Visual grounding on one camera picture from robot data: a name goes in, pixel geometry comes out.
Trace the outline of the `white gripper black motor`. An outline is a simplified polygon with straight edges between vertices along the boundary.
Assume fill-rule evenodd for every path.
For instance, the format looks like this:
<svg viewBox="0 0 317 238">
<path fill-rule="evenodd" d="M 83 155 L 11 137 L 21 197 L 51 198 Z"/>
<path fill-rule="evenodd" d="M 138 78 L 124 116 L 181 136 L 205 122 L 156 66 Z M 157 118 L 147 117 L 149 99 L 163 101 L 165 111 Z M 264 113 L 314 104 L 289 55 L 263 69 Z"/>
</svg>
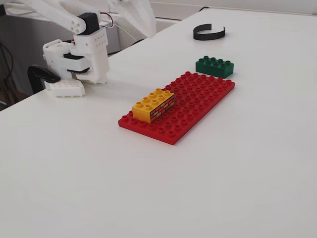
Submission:
<svg viewBox="0 0 317 238">
<path fill-rule="evenodd" d="M 147 38 L 156 34 L 156 18 L 149 0 L 109 0 L 110 7 L 125 4 L 125 19 Z"/>
</svg>

